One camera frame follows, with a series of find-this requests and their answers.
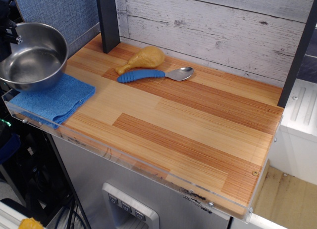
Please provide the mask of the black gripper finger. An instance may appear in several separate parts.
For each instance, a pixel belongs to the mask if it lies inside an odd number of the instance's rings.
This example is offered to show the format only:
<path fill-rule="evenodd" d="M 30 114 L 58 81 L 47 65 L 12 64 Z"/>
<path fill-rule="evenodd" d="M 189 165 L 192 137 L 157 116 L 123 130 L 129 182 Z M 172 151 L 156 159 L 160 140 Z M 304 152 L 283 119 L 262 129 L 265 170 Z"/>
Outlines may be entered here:
<path fill-rule="evenodd" d="M 11 45 L 8 42 L 0 44 L 0 62 L 4 61 L 11 55 Z"/>

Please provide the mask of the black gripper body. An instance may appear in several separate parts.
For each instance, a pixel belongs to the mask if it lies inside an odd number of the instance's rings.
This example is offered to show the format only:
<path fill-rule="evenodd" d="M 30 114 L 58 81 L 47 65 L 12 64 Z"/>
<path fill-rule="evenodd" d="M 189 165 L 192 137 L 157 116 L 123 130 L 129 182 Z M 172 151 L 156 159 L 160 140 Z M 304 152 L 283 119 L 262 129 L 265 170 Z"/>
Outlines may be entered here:
<path fill-rule="evenodd" d="M 12 1 L 0 0 L 0 37 L 4 42 L 19 45 L 22 37 L 16 31 L 17 25 L 9 18 Z"/>

